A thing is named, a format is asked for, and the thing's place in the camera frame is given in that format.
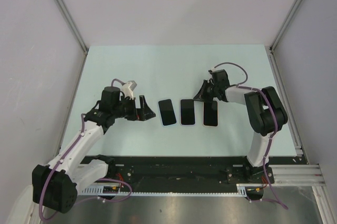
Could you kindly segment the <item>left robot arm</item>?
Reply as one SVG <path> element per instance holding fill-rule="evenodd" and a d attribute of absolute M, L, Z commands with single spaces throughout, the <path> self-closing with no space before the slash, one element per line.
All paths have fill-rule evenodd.
<path fill-rule="evenodd" d="M 109 182 L 116 177 L 116 168 L 104 160 L 94 159 L 83 168 L 79 168 L 79 164 L 117 119 L 147 121 L 156 116 L 143 95 L 139 96 L 140 107 L 136 107 L 133 94 L 136 86 L 136 82 L 130 80 L 120 88 L 105 87 L 95 106 L 81 114 L 81 128 L 65 149 L 48 164 L 34 168 L 33 202 L 39 206 L 41 219 L 44 219 L 44 207 L 67 213 L 78 194 L 92 183 L 100 179 Z"/>

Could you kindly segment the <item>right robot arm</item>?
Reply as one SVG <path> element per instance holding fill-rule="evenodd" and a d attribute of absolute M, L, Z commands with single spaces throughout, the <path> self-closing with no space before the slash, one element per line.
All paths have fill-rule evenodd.
<path fill-rule="evenodd" d="M 219 101 L 246 107 L 254 135 L 245 157 L 248 166 L 243 169 L 243 177 L 248 182 L 256 182 L 262 176 L 261 167 L 266 167 L 269 162 L 275 135 L 288 123 L 285 108 L 272 86 L 258 89 L 231 85 L 225 70 L 210 70 L 209 73 L 211 78 L 203 81 L 193 100 L 210 103 L 217 98 Z"/>

